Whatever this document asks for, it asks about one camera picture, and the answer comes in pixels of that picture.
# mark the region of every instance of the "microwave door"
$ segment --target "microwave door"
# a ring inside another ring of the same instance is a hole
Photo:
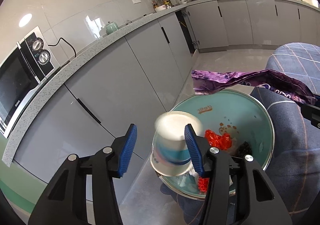
[[[0,67],[0,132],[7,138],[39,81],[16,46]]]

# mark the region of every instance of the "plaid fabric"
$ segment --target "plaid fabric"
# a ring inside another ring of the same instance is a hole
[[[312,92],[320,93],[320,47],[291,43],[279,47],[270,56],[266,69],[277,70],[304,82]],[[264,88],[251,93],[268,110],[276,131],[275,148],[266,173],[281,195],[295,224],[309,208],[320,190],[320,131],[304,119],[291,100]],[[184,212],[188,225],[197,225],[203,202],[191,200],[170,190]],[[229,212],[233,213],[230,198]]]

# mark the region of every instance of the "microwave door handle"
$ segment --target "microwave door handle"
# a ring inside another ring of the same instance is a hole
[[[18,48],[19,48],[19,50],[20,50],[21,56],[22,56],[22,58],[23,58],[23,60],[24,60],[24,62],[25,62],[25,64],[26,64],[28,70],[31,72],[31,74],[33,75],[33,77],[35,78],[35,80],[38,82],[38,84],[40,84],[41,82],[40,82],[39,78],[38,78],[37,75],[34,73],[34,71],[31,69],[29,63],[27,62],[27,59],[24,57],[24,55],[23,55],[23,53],[22,53],[22,51],[21,51],[21,46],[20,46],[19,42],[17,42],[17,46],[18,46]]]

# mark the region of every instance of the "white paper cup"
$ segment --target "white paper cup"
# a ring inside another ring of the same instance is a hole
[[[156,120],[150,160],[159,174],[178,176],[190,169],[191,158],[184,139],[184,129],[188,124],[192,125],[197,135],[203,135],[201,122],[186,112],[171,111]]]

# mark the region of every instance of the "red plastic wrapper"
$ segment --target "red plastic wrapper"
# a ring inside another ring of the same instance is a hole
[[[210,129],[206,130],[204,137],[208,140],[210,146],[219,148],[219,150],[227,150],[232,146],[230,134],[224,133],[222,136],[217,135]],[[198,188],[201,192],[207,192],[209,185],[209,178],[201,178],[198,180]]]

